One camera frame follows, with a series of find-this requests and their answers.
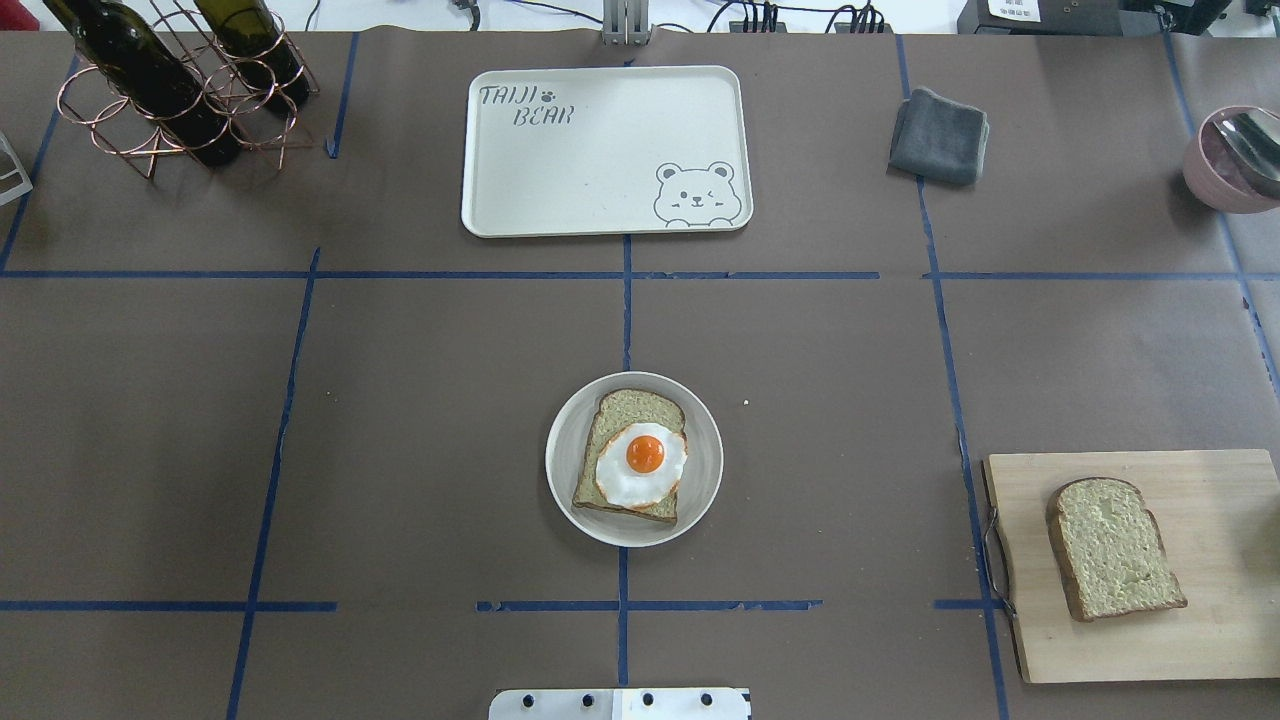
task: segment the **wooden cutting board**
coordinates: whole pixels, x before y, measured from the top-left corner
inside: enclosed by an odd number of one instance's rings
[[[1142,491],[1187,607],[1071,620],[1044,511],[1092,475]],[[1280,676],[1280,480],[1267,451],[992,455],[986,477],[1028,683]]]

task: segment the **bear face drawing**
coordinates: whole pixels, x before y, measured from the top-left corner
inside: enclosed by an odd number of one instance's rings
[[[701,170],[686,170],[675,163],[658,168],[658,199],[653,211],[668,228],[730,227],[742,211],[742,201],[730,181],[728,163],[712,163]]]

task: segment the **spoon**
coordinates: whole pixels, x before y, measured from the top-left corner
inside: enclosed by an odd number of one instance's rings
[[[1213,120],[1235,154],[1244,179],[1260,195],[1280,199],[1280,118],[1265,110],[1245,110]]]

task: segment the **egg white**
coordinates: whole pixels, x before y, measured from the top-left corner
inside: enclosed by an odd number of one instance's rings
[[[653,436],[664,450],[662,465],[652,473],[636,473],[627,464],[627,446],[637,437]],[[630,510],[652,507],[680,484],[689,447],[685,436],[658,423],[632,423],[604,445],[595,461],[595,487],[611,505]]]

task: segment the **toast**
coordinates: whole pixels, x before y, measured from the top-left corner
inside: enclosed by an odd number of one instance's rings
[[[595,462],[600,451],[613,436],[632,423],[658,423],[673,433],[681,436],[685,433],[685,413],[680,405],[658,393],[645,389],[616,389],[605,395],[600,398],[600,409],[591,420],[591,432],[586,438],[586,454],[582,459],[582,471],[577,478],[577,489],[573,492],[573,507],[625,512],[675,524],[678,484],[666,497],[643,510],[611,503],[595,484]]]
[[[1074,480],[1050,498],[1046,519],[1074,620],[1187,607],[1156,516],[1133,484]]]

